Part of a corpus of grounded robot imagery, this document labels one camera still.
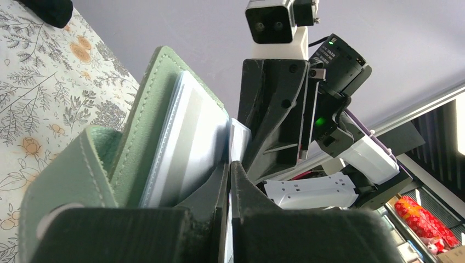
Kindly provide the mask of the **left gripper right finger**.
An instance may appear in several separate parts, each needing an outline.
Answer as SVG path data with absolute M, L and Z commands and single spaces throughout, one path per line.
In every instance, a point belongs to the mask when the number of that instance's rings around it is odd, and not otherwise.
M 401 262 L 380 216 L 364 210 L 284 210 L 230 165 L 235 262 Z

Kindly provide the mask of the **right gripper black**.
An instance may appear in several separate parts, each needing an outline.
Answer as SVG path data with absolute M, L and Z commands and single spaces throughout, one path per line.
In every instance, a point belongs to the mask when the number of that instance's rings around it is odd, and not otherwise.
M 334 33 L 321 41 L 309 62 L 243 61 L 237 117 L 252 133 L 242 165 L 253 182 L 293 169 L 298 157 L 307 159 L 311 140 L 338 156 L 362 137 L 347 128 L 344 111 L 372 67 Z

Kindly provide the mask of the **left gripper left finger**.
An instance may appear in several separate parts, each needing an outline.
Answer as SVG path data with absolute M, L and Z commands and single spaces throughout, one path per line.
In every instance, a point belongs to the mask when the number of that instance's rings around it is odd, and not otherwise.
M 172 208 L 68 208 L 45 226 L 32 262 L 223 262 L 229 165 Z

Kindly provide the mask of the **green card holder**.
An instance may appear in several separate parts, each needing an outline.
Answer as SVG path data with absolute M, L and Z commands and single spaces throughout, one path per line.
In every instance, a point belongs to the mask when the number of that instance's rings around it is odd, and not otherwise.
M 19 261 L 31 262 L 39 246 L 39 222 L 65 208 L 126 205 L 136 180 L 151 167 L 169 118 L 177 78 L 190 67 L 174 52 L 156 48 L 122 131 L 86 127 L 26 191 L 19 222 Z

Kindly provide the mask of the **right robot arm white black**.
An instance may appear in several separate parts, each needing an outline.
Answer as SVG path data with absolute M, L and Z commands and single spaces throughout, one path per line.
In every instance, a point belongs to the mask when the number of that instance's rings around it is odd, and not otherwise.
M 376 210 L 412 177 L 348 110 L 369 78 L 366 59 L 336 34 L 308 59 L 246 59 L 238 119 L 251 131 L 242 166 L 252 184 L 284 209 Z M 323 177 L 277 181 L 295 173 L 312 142 L 344 168 Z

